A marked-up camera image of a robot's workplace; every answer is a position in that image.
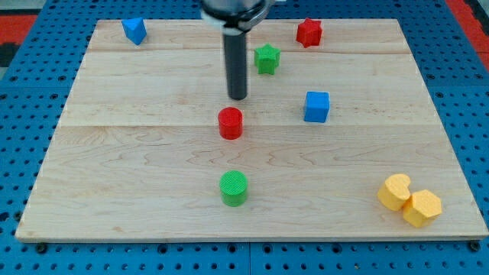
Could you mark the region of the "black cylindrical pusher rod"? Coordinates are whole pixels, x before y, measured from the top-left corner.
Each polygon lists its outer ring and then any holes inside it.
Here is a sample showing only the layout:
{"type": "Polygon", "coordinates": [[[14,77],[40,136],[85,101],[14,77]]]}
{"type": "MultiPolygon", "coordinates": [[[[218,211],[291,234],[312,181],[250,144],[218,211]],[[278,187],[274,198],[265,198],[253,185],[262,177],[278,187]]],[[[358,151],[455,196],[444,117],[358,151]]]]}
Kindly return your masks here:
{"type": "Polygon", "coordinates": [[[222,37],[228,97],[245,99],[248,94],[246,33],[227,27],[222,37]]]}

